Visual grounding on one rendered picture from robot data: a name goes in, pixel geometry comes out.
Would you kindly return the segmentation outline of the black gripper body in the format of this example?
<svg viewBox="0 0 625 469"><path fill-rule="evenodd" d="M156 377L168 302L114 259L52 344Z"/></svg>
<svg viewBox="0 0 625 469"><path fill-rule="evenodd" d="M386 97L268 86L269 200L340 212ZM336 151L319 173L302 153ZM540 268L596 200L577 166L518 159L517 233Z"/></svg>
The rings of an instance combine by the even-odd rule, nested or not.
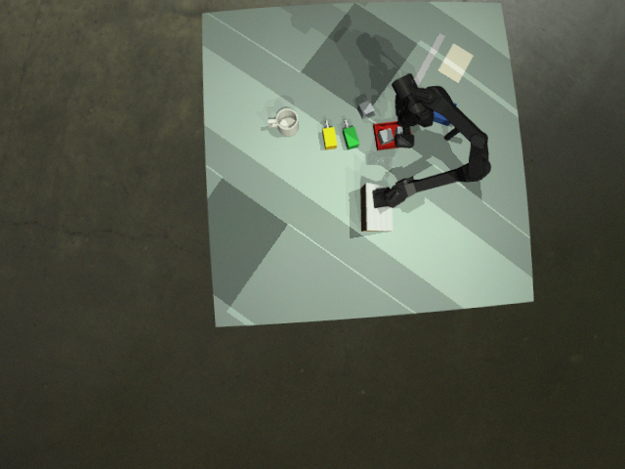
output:
<svg viewBox="0 0 625 469"><path fill-rule="evenodd" d="M409 101L406 103L404 101L400 101L398 96L396 95L395 103L399 106L399 110L397 111L398 112L397 125L401 125L403 127L403 134L399 133L399 134L396 134L395 136L395 147L411 149L415 144L414 144L414 136L410 135L409 132L410 132L410 126L415 126L415 124L413 124L415 121L407 119L403 114L404 107L409 103Z"/></svg>

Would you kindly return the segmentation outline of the grey tapered cup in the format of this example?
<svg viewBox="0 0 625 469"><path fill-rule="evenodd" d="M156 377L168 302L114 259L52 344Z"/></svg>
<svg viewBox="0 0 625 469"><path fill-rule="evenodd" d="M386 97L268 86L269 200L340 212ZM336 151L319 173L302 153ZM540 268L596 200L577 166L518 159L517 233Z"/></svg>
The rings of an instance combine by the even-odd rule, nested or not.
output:
<svg viewBox="0 0 625 469"><path fill-rule="evenodd" d="M268 119L270 128L278 127L279 133L292 136L298 131L297 113L289 108L282 110L276 119Z"/></svg>

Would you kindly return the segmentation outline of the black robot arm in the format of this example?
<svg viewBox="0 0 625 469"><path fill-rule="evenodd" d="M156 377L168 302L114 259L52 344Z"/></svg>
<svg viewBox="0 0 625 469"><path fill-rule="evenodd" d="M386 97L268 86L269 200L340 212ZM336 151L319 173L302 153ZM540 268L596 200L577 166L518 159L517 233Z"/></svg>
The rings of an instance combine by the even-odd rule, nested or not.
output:
<svg viewBox="0 0 625 469"><path fill-rule="evenodd" d="M454 184L457 182L477 182L491 171L488 160L488 136L482 132L451 100L441 86L418 88L413 75L407 73L397 79L392 87L400 101L409 103L404 107L403 114L413 124L423 127L433 126L434 111L443 115L471 143L469 163L442 174L435 174L420 180L413 176L396 182L392 188L384 187L373 191L374 208L399 205L406 198L417 192ZM420 122L416 122L418 120Z"/></svg>

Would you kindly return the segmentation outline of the red tray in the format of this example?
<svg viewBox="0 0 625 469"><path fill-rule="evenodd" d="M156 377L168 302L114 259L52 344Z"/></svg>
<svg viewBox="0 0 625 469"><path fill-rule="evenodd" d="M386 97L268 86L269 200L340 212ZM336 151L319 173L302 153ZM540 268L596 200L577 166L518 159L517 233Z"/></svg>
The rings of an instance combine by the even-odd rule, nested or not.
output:
<svg viewBox="0 0 625 469"><path fill-rule="evenodd" d="M393 141L391 143L386 144L384 146L381 146L377 135L379 134L380 131L383 131L383 130L388 129L390 127L391 127L391 130L392 130L394 139L393 139ZM395 121L395 122L388 122L388 123L376 123L376 124L373 125L377 150L380 150L380 149L398 149L398 148L395 147L395 129L397 127L402 127L401 125L397 125L397 121Z"/></svg>

